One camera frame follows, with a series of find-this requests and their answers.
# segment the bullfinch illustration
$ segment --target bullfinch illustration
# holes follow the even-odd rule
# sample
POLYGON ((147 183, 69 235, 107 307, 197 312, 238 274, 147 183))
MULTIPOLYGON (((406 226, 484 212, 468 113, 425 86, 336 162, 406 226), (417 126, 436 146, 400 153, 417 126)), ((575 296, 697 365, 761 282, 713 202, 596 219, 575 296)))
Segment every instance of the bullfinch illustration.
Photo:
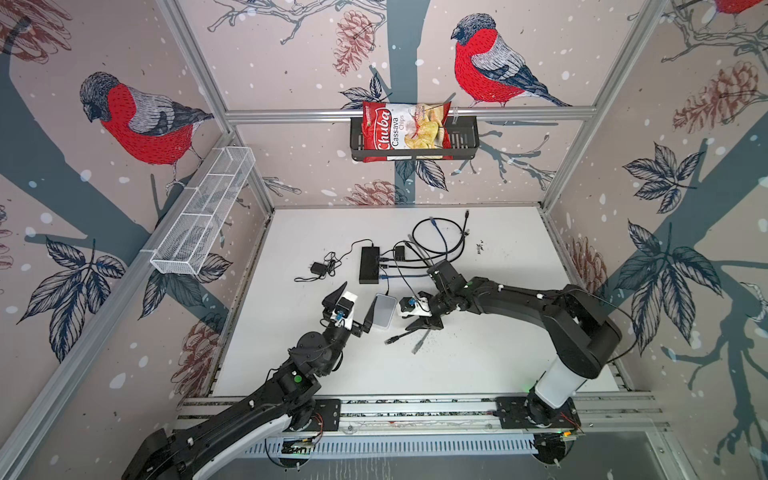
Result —
MULTIPOLYGON (((701 2, 702 0, 691 0, 690 2, 683 3, 679 9, 682 10, 683 8, 690 7, 691 5, 697 4, 698 2, 701 2)), ((733 23, 735 26, 733 29, 736 28, 743 28, 744 25, 739 23, 738 15, 743 12, 744 10, 747 10, 748 8, 752 8, 753 6, 760 3, 762 0, 714 0, 715 1, 715 12, 716 13, 729 13, 733 15, 733 23)), ((705 28, 709 26, 709 24, 714 20, 714 16, 707 22, 707 24, 704 26, 705 28)))
POLYGON ((467 15, 451 35, 456 40, 456 81, 475 99, 498 102, 502 107, 512 98, 539 97, 559 107, 570 105, 549 94, 525 65, 525 59, 509 48, 496 31, 490 15, 467 15))
POLYGON ((187 150, 194 152, 194 132, 201 123, 214 117, 165 95, 145 94, 103 71, 85 79, 80 87, 80 101, 88 120, 101 120, 134 158, 146 164, 174 166, 174 179, 166 185, 166 191, 183 185, 176 180, 176 162, 187 150))

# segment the tree branch illustration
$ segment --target tree branch illustration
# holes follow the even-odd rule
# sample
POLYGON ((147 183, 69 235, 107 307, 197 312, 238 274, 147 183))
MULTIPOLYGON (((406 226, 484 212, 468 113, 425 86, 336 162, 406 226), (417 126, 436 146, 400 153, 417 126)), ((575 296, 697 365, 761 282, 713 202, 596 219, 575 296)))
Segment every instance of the tree branch illustration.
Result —
POLYGON ((754 31, 731 30, 726 32, 707 31, 705 28, 696 30, 694 27, 694 7, 681 8, 681 3, 670 0, 673 12, 665 14, 672 18, 672 22, 680 29, 683 35, 685 49, 672 57, 664 57, 665 61, 675 61, 678 58, 691 53, 699 47, 732 47, 733 55, 755 55, 763 68, 768 71, 768 22, 763 23, 754 31))
MULTIPOLYGON (((481 134, 480 137, 487 137, 489 135, 494 137, 501 137, 503 133, 497 130, 491 130, 487 133, 481 134)), ((554 178, 554 174, 556 172, 554 170, 543 170, 541 168, 535 167, 534 165, 528 163, 527 161, 523 161, 520 159, 536 158, 541 156, 541 148, 548 141, 549 141, 549 135, 545 135, 544 140, 541 142, 541 144, 538 147, 532 150, 529 150, 527 152, 524 152, 522 154, 514 154, 512 152, 501 151, 498 148, 492 147, 491 145, 485 143, 484 141, 480 142, 480 150, 487 152, 488 154, 491 155, 491 158, 496 160, 496 163, 498 164, 498 175, 504 181, 505 184, 507 183, 507 179, 504 177, 504 174, 507 173, 506 166, 511 165, 531 175, 531 178, 535 179, 538 182, 538 186, 542 190, 547 190, 547 187, 549 187, 549 184, 552 182, 552 179, 554 178)), ((461 167, 458 168, 459 173, 464 170, 464 167, 467 165, 467 163, 469 163, 469 166, 472 169, 472 173, 476 174, 477 171, 475 171, 475 166, 472 165, 472 162, 469 160, 464 161, 461 167)))
MULTIPOLYGON (((712 171, 707 173, 703 180, 700 176, 704 162, 700 161, 690 182, 690 185, 696 189, 686 191, 677 209, 665 217, 654 234, 663 237, 668 225, 674 223, 676 225, 675 243, 677 245, 693 246, 699 243, 716 223, 723 219, 747 194, 758 187, 754 181, 755 178, 768 176, 768 164, 762 160, 761 148, 757 146, 758 142, 750 140, 753 135, 764 134, 765 131, 768 131, 768 114, 762 116, 744 134, 733 149, 712 171)), ((706 151, 706 139, 704 139, 700 146, 702 157, 706 155, 706 151)), ((635 251, 629 257, 632 258, 637 255, 640 255, 639 251, 635 251)), ((697 365, 688 384, 689 389, 693 388, 695 375, 705 366, 720 360, 721 355, 725 352, 731 385, 736 397, 736 405, 733 409, 736 425, 718 442, 713 461, 719 465, 722 449, 726 448, 728 452, 735 453, 737 443, 742 435, 750 448, 760 452, 761 455, 768 455, 768 442, 756 416, 744 366, 745 359, 748 356, 751 359, 750 350, 754 348, 754 341, 746 334, 746 324, 751 321, 749 316, 755 316, 760 311, 760 302, 744 285, 737 282, 722 268, 723 266, 765 268, 765 266, 762 263, 732 260, 716 261, 713 264, 718 268, 724 293, 732 301, 731 311, 720 321, 720 336, 717 343, 710 352, 703 356, 676 355, 672 354, 669 349, 663 349, 663 351, 678 362, 697 365), (754 439, 755 441, 753 441, 751 434, 752 428, 758 432, 759 438, 754 439)), ((621 268, 616 269, 607 283, 612 286, 618 285, 620 272, 621 268)), ((758 368, 758 372, 764 371, 763 367, 758 368)), ((752 450, 747 452, 748 455, 750 453, 755 458, 752 450)), ((760 467, 764 471, 768 471, 768 462, 764 460, 768 456, 761 456, 760 458, 763 459, 755 458, 754 461, 760 462, 760 467)))
MULTIPOLYGON (((15 35, 5 39, 6 51, 11 51, 14 39, 15 35)), ((130 265, 147 242, 150 232, 134 222, 93 184, 82 181, 80 174, 67 164, 64 154, 35 120, 16 91, 9 75, 11 58, 10 55, 0 55, 0 91, 4 92, 0 144, 6 158, 14 160, 0 161, 0 175, 84 234, 84 238, 67 238, 38 233, 34 237, 26 236, 25 241, 45 243, 47 236, 51 240, 90 249, 93 239, 97 237, 101 252, 130 265), (36 182, 32 183, 35 187, 30 185, 31 180, 36 182)), ((170 195, 165 207, 173 203, 176 196, 170 195)), ((202 295, 208 293, 202 286, 200 290, 202 295)), ((215 295, 208 293, 208 299, 206 306, 187 309, 197 318, 211 311, 227 313, 227 308, 215 295)))
POLYGON ((229 8, 229 11, 221 15, 210 27, 208 31, 216 31, 224 22, 230 24, 230 27, 235 26, 237 18, 240 15, 269 15, 272 17, 278 17, 284 21, 293 24, 293 30, 286 38, 280 40, 281 45, 285 45, 286 42, 296 36, 296 33, 301 28, 301 24, 307 17, 315 15, 316 13, 327 10, 328 8, 334 8, 337 12, 340 12, 342 8, 347 5, 351 5, 361 10, 375 15, 378 20, 372 22, 373 34, 384 25, 386 22, 386 2, 384 0, 314 0, 306 5, 300 4, 294 0, 290 8, 283 8, 276 4, 279 0, 214 0, 217 4, 223 5, 229 8))

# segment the wallpaper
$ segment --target wallpaper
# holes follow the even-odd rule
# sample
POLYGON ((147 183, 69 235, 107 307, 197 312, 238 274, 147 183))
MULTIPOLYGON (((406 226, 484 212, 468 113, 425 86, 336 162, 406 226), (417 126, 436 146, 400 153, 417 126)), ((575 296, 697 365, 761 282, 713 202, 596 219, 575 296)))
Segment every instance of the wallpaper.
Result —
MULTIPOLYGON (((153 2, 0 0, 0 12, 4 442, 119 287, 220 132, 153 2)), ((200 282, 213 276, 221 282, 221 267, 234 258, 221 252, 210 258, 200 282)), ((206 314, 221 316, 227 291, 214 285, 200 294, 219 306, 206 314)), ((167 297, 179 298, 185 289, 193 287, 168 280, 167 297)), ((132 335, 142 349, 121 355, 141 367, 147 362, 128 353, 143 351, 158 361, 148 340, 176 349, 200 318, 187 313, 174 328, 148 326, 132 335)), ((164 399, 174 387, 171 377, 165 375, 160 389, 164 399)), ((184 385, 180 392, 194 387, 184 385)), ((145 394, 152 391, 147 387, 145 394)))
POLYGON ((349 124, 240 125, 276 207, 480 204, 542 199, 580 121, 479 122, 471 161, 355 162, 349 124))
POLYGON ((585 105, 642 4, 201 0, 184 13, 233 110, 342 108, 373 75, 392 102, 585 105))
POLYGON ((700 478, 766 478, 768 10, 659 22, 552 216, 700 478))

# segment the pine cone illustration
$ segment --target pine cone illustration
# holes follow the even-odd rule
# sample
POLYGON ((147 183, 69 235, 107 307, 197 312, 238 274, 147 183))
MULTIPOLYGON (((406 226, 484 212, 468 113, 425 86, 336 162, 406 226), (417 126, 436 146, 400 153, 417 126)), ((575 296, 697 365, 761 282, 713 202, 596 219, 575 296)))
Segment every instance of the pine cone illustration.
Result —
POLYGON ((587 291, 593 295, 602 296, 605 281, 608 280, 603 256, 596 252, 594 247, 589 246, 587 237, 582 237, 578 241, 571 237, 571 242, 566 243, 565 246, 587 291))
POLYGON ((350 70, 357 70, 368 53, 373 50, 373 24, 362 12, 350 10, 344 13, 344 20, 337 24, 336 51, 333 67, 346 76, 350 70))
POLYGON ((696 95, 685 101, 682 110, 675 110, 672 125, 687 127, 689 134, 715 124, 727 124, 741 109, 759 94, 757 67, 748 61, 738 61, 733 67, 720 70, 696 95))
POLYGON ((0 0, 0 41, 5 42, 17 25, 28 25, 14 39, 10 53, 24 61, 45 63, 59 48, 71 50, 72 38, 64 27, 72 17, 53 0, 0 0))
POLYGON ((397 191, 397 187, 388 181, 374 180, 370 184, 355 184, 351 197, 344 200, 352 205, 396 205, 405 202, 405 196, 397 191))
POLYGON ((181 368, 170 378, 172 383, 176 383, 175 392, 180 393, 183 399, 190 395, 202 394, 201 390, 205 387, 204 382, 218 345, 219 334, 203 321, 195 323, 184 337, 179 357, 181 368))

